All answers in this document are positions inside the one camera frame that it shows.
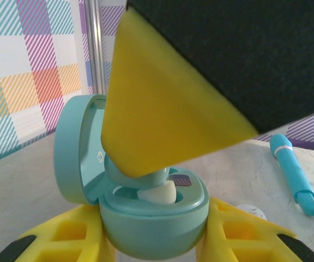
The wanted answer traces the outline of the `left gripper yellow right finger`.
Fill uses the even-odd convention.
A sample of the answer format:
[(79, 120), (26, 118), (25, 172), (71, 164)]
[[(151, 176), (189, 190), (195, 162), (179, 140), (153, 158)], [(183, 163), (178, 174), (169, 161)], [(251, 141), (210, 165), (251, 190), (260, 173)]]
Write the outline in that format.
[(314, 262), (314, 251), (290, 230), (212, 197), (197, 262)]

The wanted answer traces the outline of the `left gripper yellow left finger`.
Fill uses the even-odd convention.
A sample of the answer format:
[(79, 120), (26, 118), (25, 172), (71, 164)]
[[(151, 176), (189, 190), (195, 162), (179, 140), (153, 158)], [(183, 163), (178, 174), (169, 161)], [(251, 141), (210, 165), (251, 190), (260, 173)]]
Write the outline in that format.
[(116, 262), (97, 206), (81, 205), (23, 233), (0, 262)]

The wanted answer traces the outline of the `white earbud charging case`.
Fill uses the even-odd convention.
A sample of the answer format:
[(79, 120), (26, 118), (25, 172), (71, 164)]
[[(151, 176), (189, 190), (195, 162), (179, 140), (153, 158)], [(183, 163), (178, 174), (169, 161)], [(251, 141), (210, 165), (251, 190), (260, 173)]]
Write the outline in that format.
[(255, 207), (253, 205), (250, 205), (250, 204), (239, 204), (236, 206), (236, 208), (242, 210), (242, 211), (245, 211), (249, 214), (252, 214), (256, 217), (259, 217), (261, 219), (264, 219), (264, 220), (267, 220), (267, 217), (266, 215), (264, 214), (264, 212), (259, 209), (258, 207)]

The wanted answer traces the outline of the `blue earbud charging case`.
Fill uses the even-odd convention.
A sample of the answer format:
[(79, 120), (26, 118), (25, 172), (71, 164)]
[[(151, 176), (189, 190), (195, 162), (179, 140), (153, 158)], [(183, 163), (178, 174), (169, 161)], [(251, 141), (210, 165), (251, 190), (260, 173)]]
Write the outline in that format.
[(65, 104), (56, 128), (54, 170), (59, 191), (71, 203), (98, 206), (109, 241), (139, 259), (171, 259), (192, 249), (203, 236), (209, 193), (193, 172), (169, 167), (176, 202), (139, 200), (105, 174), (100, 134), (106, 98), (74, 96)]

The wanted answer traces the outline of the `turquoise pen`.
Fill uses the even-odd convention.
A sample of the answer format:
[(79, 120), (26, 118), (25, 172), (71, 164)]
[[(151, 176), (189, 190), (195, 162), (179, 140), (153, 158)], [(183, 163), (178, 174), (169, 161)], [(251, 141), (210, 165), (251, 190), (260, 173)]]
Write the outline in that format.
[(292, 143), (284, 135), (275, 134), (269, 145), (295, 202), (307, 216), (314, 216), (314, 191), (294, 154)]

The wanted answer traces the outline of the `aluminium frame post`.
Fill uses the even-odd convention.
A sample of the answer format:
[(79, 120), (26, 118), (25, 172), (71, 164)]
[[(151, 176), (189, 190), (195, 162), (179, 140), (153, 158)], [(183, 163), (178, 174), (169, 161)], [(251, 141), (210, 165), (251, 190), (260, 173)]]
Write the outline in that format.
[(107, 72), (104, 56), (101, 0), (84, 0), (90, 72), (94, 94), (107, 95)]

